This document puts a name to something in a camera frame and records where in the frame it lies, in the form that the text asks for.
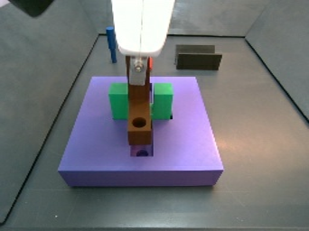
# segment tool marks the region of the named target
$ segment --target blue object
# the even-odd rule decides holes
[[[115,39],[115,29],[112,26],[105,27],[105,35],[107,35],[108,49],[111,50],[111,61],[112,63],[116,63],[117,62],[116,39]]]

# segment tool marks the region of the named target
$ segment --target purple block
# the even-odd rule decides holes
[[[172,119],[153,121],[153,156],[129,156],[127,121],[112,120],[108,88],[124,77],[92,77],[58,173],[68,186],[214,185],[223,171],[194,77],[151,77],[171,83]]]

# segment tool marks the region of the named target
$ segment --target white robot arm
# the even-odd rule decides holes
[[[112,0],[117,47],[129,59],[129,84],[144,84],[145,61],[163,48],[175,0]]]

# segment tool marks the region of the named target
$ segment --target green block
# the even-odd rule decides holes
[[[108,90],[108,98],[113,119],[128,119],[128,84],[112,83]]]
[[[169,119],[172,95],[171,83],[153,83],[152,119]]]
[[[149,103],[149,117],[151,118],[153,118],[153,114],[152,114],[153,110],[152,110],[152,108],[153,108],[153,104]]]

